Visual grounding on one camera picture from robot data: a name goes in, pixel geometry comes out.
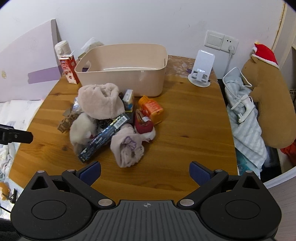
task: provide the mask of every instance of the wood grain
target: wood grain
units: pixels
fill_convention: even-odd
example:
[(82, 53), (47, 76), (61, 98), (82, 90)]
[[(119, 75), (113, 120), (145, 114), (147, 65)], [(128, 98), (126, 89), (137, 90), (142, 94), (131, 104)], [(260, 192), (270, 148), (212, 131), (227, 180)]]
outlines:
[[(66, 169), (84, 166), (73, 153), (69, 133), (57, 130), (79, 88), (62, 78), (40, 107), (28, 129), (34, 140), (20, 145), (9, 175), (20, 186), (25, 187), (38, 170), (60, 175)], [(168, 75), (162, 94), (155, 99), (164, 108), (165, 117), (156, 126), (156, 138), (144, 143), (144, 157), (130, 168), (119, 168), (110, 148), (103, 147), (93, 159), (102, 165), (101, 177), (93, 188), (116, 202), (177, 202), (198, 187), (189, 176), (191, 161), (237, 174), (229, 119), (218, 84), (200, 88), (187, 79)]]
[(269, 188), (281, 208), (281, 223), (276, 233), (278, 241), (296, 241), (296, 177)]

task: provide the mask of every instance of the white thermos bottle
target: white thermos bottle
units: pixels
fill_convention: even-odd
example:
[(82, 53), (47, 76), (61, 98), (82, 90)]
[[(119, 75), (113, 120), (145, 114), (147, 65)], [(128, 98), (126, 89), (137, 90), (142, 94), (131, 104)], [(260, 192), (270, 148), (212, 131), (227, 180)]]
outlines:
[(63, 55), (65, 54), (70, 54), (71, 53), (71, 49), (69, 46), (68, 41), (63, 40), (61, 42), (58, 42), (55, 46), (54, 49), (57, 53), (57, 57), (61, 58)]

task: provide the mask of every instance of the black box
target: black box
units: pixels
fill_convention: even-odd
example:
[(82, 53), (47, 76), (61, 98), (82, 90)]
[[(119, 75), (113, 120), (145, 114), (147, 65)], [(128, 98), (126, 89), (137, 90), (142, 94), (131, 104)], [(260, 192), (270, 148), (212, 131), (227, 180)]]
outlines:
[(120, 130), (122, 125), (128, 122), (128, 120), (129, 117), (125, 113), (118, 116), (106, 129), (104, 129), (100, 134), (97, 134), (89, 146), (79, 154), (78, 158), (80, 161), (83, 163), (88, 161), (98, 149), (105, 145), (111, 137)]

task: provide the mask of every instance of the pink fleece cloth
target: pink fleece cloth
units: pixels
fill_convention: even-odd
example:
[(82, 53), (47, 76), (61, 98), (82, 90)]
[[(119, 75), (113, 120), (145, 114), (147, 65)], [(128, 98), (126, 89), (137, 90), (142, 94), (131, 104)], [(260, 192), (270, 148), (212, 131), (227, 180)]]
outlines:
[(120, 167), (130, 167), (144, 155), (142, 141), (150, 141), (155, 137), (155, 129), (145, 134), (135, 133), (130, 124), (121, 127), (111, 139), (110, 149), (115, 156), (116, 163)]
[(105, 120), (118, 117), (124, 112), (124, 105), (118, 96), (115, 84), (86, 85), (78, 90), (77, 102), (90, 117)]

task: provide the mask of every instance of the white power cable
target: white power cable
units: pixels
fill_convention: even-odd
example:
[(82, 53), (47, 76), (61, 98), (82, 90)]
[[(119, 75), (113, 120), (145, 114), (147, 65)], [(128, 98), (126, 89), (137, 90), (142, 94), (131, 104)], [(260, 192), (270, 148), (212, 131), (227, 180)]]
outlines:
[(232, 70), (230, 70), (223, 78), (222, 78), (222, 81), (223, 81), (223, 84), (225, 85), (225, 87), (228, 89), (228, 91), (236, 98), (236, 99), (238, 99), (238, 100), (240, 100), (240, 101), (238, 101), (232, 108), (231, 108), (231, 110), (233, 110), (240, 102), (241, 102), (241, 100), (245, 100), (245, 99), (247, 99), (247, 98), (250, 98), (251, 99), (251, 102), (252, 103), (254, 103), (254, 101), (253, 101), (253, 98), (251, 97), (251, 96), (246, 96), (245, 98), (238, 98), (237, 96), (235, 96), (235, 94), (233, 94), (232, 92), (231, 92), (231, 90), (228, 88), (228, 86), (226, 85), (226, 83), (225, 83), (225, 81), (224, 81), (224, 78), (231, 72), (231, 71), (233, 71), (234, 69), (238, 69), (239, 71), (240, 71), (240, 73), (241, 73), (241, 75), (242, 75), (242, 77), (246, 80), (246, 82), (249, 84), (249, 85), (243, 85), (244, 87), (252, 87), (252, 84), (247, 80), (247, 78), (242, 74), (242, 72), (241, 72), (241, 70), (239, 69), (239, 67), (234, 67)]
[(227, 63), (227, 66), (226, 66), (225, 72), (224, 72), (224, 76), (226, 75), (227, 70), (228, 70), (228, 68), (229, 68), (229, 64), (230, 64), (231, 58), (232, 58), (232, 56), (234, 55), (234, 46), (230, 45), (230, 46), (228, 47), (228, 50), (229, 50), (229, 58), (228, 58), (228, 63)]

